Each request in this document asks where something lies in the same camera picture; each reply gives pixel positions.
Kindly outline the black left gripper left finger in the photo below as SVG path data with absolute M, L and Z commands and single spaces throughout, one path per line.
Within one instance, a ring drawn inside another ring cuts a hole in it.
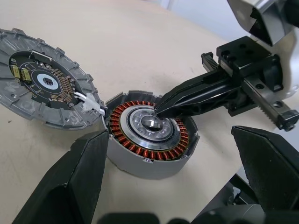
M 101 191 L 108 130 L 88 133 L 44 175 L 12 224 L 91 224 Z

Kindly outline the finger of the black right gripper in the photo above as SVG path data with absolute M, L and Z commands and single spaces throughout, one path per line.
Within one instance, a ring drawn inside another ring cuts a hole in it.
M 163 95 L 155 110 L 170 110 L 194 105 L 203 97 L 212 97 L 232 89 L 231 78 L 226 72 L 215 70 L 189 79 Z
M 210 110 L 225 105 L 238 95 L 240 86 L 232 84 L 232 89 L 227 92 L 214 95 L 210 98 L 203 97 L 202 101 L 194 105 L 174 108 L 170 110 L 156 110 L 157 116 L 195 116 L 204 114 Z

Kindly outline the silver spoked rotor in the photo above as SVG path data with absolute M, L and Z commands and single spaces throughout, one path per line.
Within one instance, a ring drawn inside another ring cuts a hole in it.
M 180 128 L 174 119 L 161 119 L 153 106 L 134 105 L 120 115 L 120 128 L 133 143 L 145 149 L 163 151 L 180 141 Z

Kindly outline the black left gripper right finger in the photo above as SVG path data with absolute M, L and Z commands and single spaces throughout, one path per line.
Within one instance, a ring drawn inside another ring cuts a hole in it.
M 265 224 L 299 224 L 299 152 L 266 130 L 233 126 L 231 134 Z

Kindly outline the silver black robot body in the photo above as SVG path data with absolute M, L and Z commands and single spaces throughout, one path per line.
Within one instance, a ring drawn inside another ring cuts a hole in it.
M 191 224 L 264 224 L 264 220 L 252 188 L 235 174 Z

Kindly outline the grey motor housing copper windings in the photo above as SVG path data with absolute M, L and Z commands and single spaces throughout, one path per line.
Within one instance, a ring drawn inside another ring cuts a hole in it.
M 168 150 L 145 149 L 130 141 L 120 128 L 120 115 L 134 105 L 153 106 L 160 97 L 148 91 L 121 92 L 107 101 L 105 116 L 110 140 L 107 156 L 120 170 L 143 179 L 160 180 L 177 174 L 191 158 L 199 141 L 199 131 L 190 117 L 175 118 L 180 128 L 179 143 Z

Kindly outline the grey motor lid circuit board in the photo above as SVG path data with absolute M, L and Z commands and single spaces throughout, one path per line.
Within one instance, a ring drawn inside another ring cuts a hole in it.
M 16 28 L 0 29 L 0 104 L 64 130 L 85 129 L 106 114 L 90 74 L 60 48 Z

